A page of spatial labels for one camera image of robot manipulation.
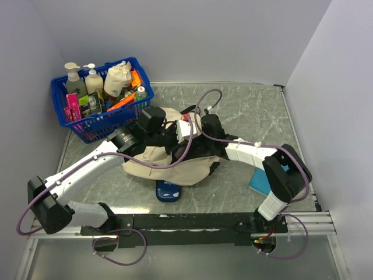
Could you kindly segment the blue shark pencil case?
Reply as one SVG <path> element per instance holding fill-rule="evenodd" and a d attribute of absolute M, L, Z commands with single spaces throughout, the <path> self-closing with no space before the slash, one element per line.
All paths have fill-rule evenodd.
<path fill-rule="evenodd" d="M 156 181 L 156 198 L 161 202 L 176 202 L 182 193 L 182 187 L 167 181 Z"/>

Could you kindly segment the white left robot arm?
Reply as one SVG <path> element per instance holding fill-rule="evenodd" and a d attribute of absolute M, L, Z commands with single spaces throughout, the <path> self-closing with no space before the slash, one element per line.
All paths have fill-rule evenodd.
<path fill-rule="evenodd" d="M 147 147 L 171 152 L 183 142 L 180 129 L 189 117 L 171 120 L 165 109 L 151 106 L 140 117 L 116 129 L 94 151 L 67 169 L 42 179 L 35 176 L 27 183 L 27 208 L 41 229 L 51 235 L 69 225 L 92 226 L 107 235 L 115 228 L 112 210 L 104 204 L 84 204 L 74 198 L 103 173 L 125 163 L 167 170 L 174 164 L 156 165 L 136 159 Z"/>

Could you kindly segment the blue thin booklet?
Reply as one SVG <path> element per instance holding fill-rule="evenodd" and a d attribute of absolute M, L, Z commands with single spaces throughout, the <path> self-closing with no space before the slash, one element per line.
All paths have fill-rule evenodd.
<path fill-rule="evenodd" d="M 264 195 L 268 196 L 274 187 L 275 194 L 286 193 L 286 184 L 281 182 L 281 177 L 283 173 L 289 169 L 289 166 L 281 166 L 283 172 L 280 172 L 277 167 L 273 168 L 268 166 L 266 169 L 256 169 L 251 181 L 249 183 L 249 188 Z"/>

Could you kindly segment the beige canvas backpack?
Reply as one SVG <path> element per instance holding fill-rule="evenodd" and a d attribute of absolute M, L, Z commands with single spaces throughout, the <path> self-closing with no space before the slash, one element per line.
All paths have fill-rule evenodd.
<path fill-rule="evenodd" d="M 158 111 L 161 112 L 162 115 L 165 115 L 166 121 L 181 121 L 189 125 L 187 120 L 184 121 L 184 115 L 177 110 L 157 106 L 150 106 L 144 109 L 137 120 L 142 121 L 146 113 L 154 115 L 152 114 L 152 111 L 154 111 L 153 109 L 159 109 Z M 171 162 L 174 163 L 173 161 L 176 161 L 181 156 L 184 149 L 185 148 L 181 148 L 181 152 L 177 152 L 176 159 L 174 160 L 171 155 L 166 153 L 164 147 L 148 145 L 143 153 L 136 155 L 134 158 L 155 166 L 171 165 Z M 219 166 L 219 161 L 217 156 L 207 155 L 193 159 L 187 159 L 186 156 L 182 162 L 171 168 L 155 169 L 129 160 L 122 164 L 122 169 L 127 174 L 143 179 L 169 181 L 180 186 L 191 186 L 204 180 L 211 172 L 213 173 L 217 166 Z"/>

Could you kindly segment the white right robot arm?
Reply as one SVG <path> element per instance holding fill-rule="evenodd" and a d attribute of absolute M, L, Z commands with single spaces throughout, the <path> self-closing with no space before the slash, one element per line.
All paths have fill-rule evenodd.
<path fill-rule="evenodd" d="M 207 139 L 211 152 L 221 158 L 249 164 L 266 173 L 270 193 L 256 209 L 255 227 L 268 232 L 275 218 L 292 203 L 306 199 L 312 175 L 291 145 L 261 145 L 226 134 L 217 115 L 207 114 L 199 121 L 195 114 L 196 129 Z"/>

